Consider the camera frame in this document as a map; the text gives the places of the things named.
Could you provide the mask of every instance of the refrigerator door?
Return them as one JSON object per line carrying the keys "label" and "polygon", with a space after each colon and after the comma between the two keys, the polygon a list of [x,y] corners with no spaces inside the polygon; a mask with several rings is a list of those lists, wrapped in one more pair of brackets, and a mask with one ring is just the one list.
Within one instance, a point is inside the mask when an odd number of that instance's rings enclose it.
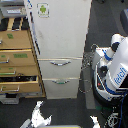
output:
{"label": "refrigerator door", "polygon": [[83,56],[91,0],[24,1],[38,59]]}

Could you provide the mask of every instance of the electrical cable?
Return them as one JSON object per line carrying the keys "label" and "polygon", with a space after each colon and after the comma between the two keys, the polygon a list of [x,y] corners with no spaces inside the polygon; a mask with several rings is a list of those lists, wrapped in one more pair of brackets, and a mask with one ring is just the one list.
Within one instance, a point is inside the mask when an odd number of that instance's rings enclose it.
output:
{"label": "electrical cable", "polygon": [[[93,55],[94,55],[94,50],[93,50],[93,47],[94,47],[94,46],[96,46],[97,48],[99,47],[97,44],[92,44],[92,46],[91,46],[91,52],[92,52]],[[83,70],[85,70],[86,68],[88,68],[88,67],[91,66],[92,58],[93,58],[93,56],[84,53],[81,71],[83,71]],[[81,88],[80,88],[80,86],[79,86],[79,88],[78,88],[79,91],[82,92],[82,93],[84,93],[84,94],[90,92],[91,89],[92,89],[92,84],[91,84],[91,82],[90,82],[89,80],[83,80],[83,79],[79,79],[79,80],[88,82],[88,83],[90,83],[90,85],[91,85],[90,88],[89,88],[89,90],[87,90],[87,91],[81,90]]]}
{"label": "electrical cable", "polygon": [[104,4],[106,0],[100,0],[100,1],[99,1],[99,0],[96,0],[96,1],[97,1],[98,3],[100,3],[100,4]]}
{"label": "electrical cable", "polygon": [[118,128],[120,128],[120,125],[121,125],[121,120],[122,120],[122,107],[123,107],[124,98],[125,98],[125,96],[127,95],[127,93],[128,93],[128,91],[126,91],[126,92],[124,93],[124,97],[123,97],[122,102],[121,102],[121,115],[120,115],[120,122],[119,122]]}
{"label": "electrical cable", "polygon": [[93,46],[96,46],[96,48],[99,48],[99,46],[97,45],[97,44],[92,44],[92,46],[91,46],[91,51],[92,51],[92,53],[94,53],[94,51],[93,51]]}
{"label": "electrical cable", "polygon": [[90,92],[91,89],[92,89],[92,84],[91,84],[91,82],[90,82],[89,80],[82,80],[82,81],[85,81],[85,82],[90,83],[91,86],[90,86],[89,90],[87,90],[87,91],[82,91],[81,88],[80,88],[80,86],[79,86],[79,91],[82,92],[82,93],[84,93],[84,94]]}

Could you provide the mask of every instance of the white robot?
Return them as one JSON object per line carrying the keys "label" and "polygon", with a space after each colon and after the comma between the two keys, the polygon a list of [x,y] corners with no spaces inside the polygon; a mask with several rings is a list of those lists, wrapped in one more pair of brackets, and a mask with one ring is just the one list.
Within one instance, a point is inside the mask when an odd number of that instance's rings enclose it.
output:
{"label": "white robot", "polygon": [[[128,34],[128,9],[121,12],[120,20]],[[128,37],[114,34],[111,47],[96,48],[92,69],[95,96],[108,105],[117,104],[128,91]]]}

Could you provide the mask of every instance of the gray carpet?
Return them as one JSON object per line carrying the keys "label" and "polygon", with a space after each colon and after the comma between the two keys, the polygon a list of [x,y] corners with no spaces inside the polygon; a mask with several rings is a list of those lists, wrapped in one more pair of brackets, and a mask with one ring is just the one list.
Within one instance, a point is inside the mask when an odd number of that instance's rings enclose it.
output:
{"label": "gray carpet", "polygon": [[[90,54],[92,44],[98,46],[110,46],[111,36],[120,33],[126,36],[120,23],[121,10],[128,7],[128,1],[121,3],[120,0],[105,0],[100,4],[99,0],[92,1],[91,16],[89,21],[89,31],[87,35],[85,53]],[[81,72],[80,88],[88,92],[78,92],[77,99],[67,100],[46,100],[44,98],[20,99],[19,105],[3,105],[0,103],[0,128],[19,128],[26,119],[31,119],[32,111],[36,101],[44,100],[41,113],[45,118],[52,115],[52,125],[79,125],[83,128],[92,128],[91,115],[97,116],[103,128],[105,119],[96,109],[96,101],[93,97],[90,84],[90,70],[83,69]]]}

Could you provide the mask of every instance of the freezer drawer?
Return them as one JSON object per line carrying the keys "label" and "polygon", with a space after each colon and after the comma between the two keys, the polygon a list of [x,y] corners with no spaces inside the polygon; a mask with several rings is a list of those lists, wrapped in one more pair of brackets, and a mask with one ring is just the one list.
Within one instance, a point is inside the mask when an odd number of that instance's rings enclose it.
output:
{"label": "freezer drawer", "polygon": [[0,50],[0,66],[35,65],[31,49]]}
{"label": "freezer drawer", "polygon": [[38,61],[43,78],[79,77],[82,59]]}
{"label": "freezer drawer", "polygon": [[34,76],[38,75],[36,65],[0,67],[0,77],[12,76]]}
{"label": "freezer drawer", "polygon": [[28,32],[2,31],[0,32],[0,49],[27,49],[31,48]]}
{"label": "freezer drawer", "polygon": [[0,93],[26,93],[39,91],[40,87],[38,77],[36,78],[36,80],[26,82],[0,82]]}
{"label": "freezer drawer", "polygon": [[77,98],[79,79],[44,79],[48,99]]}

